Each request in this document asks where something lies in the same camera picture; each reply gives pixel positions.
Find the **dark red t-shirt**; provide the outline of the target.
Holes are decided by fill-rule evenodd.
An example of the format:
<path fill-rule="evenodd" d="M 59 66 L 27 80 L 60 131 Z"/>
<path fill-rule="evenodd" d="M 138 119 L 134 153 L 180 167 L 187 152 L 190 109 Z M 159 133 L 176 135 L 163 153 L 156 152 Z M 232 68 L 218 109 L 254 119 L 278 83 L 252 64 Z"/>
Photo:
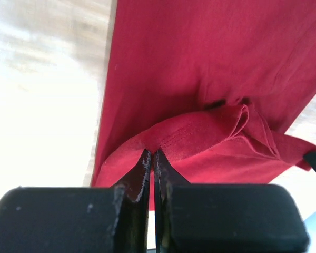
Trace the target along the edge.
<path fill-rule="evenodd" d="M 268 183 L 316 145 L 316 1 L 118 1 L 93 186 L 162 149 L 191 182 Z"/>

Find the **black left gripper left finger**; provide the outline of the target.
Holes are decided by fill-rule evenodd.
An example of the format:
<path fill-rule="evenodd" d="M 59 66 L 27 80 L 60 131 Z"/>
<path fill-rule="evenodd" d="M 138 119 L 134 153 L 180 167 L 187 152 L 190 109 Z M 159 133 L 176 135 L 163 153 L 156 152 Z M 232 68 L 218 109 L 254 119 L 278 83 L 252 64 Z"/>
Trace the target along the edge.
<path fill-rule="evenodd" d="M 113 252 L 147 251 L 150 169 L 151 153 L 145 149 L 135 166 L 113 185 Z"/>

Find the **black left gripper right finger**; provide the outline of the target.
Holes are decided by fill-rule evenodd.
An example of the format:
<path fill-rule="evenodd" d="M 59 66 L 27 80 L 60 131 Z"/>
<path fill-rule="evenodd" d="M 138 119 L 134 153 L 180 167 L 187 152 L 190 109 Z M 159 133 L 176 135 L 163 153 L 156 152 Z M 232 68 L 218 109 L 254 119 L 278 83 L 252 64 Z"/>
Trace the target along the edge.
<path fill-rule="evenodd" d="M 169 252 L 169 194 L 173 186 L 189 185 L 190 182 L 171 166 L 163 150 L 154 153 L 153 161 L 156 252 Z"/>

